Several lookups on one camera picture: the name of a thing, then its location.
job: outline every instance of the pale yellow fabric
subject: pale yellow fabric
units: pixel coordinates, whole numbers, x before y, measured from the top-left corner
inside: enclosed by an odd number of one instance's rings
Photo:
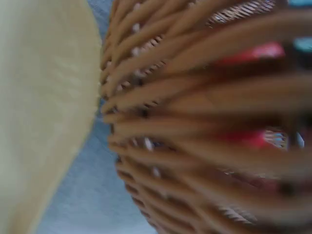
[[[85,0],[0,0],[0,234],[30,234],[97,109]]]

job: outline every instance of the red item inside basket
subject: red item inside basket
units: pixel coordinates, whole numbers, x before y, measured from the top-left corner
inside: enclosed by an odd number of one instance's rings
[[[285,56],[282,45],[277,42],[271,42],[257,46],[238,55],[224,58],[216,63],[216,65],[232,65],[242,62],[250,62],[263,58],[280,58]]]

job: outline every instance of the basket weave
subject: basket weave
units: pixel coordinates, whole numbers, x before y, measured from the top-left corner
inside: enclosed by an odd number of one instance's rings
[[[102,111],[117,172],[159,233],[312,233],[311,73],[288,55],[235,58],[308,36],[312,10],[280,0],[114,2]]]

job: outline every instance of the light blue surface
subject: light blue surface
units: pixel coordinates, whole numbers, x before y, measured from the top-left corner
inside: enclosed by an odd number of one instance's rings
[[[89,0],[103,36],[112,0]],[[109,126],[92,132],[47,209],[37,234],[155,234],[118,178]]]

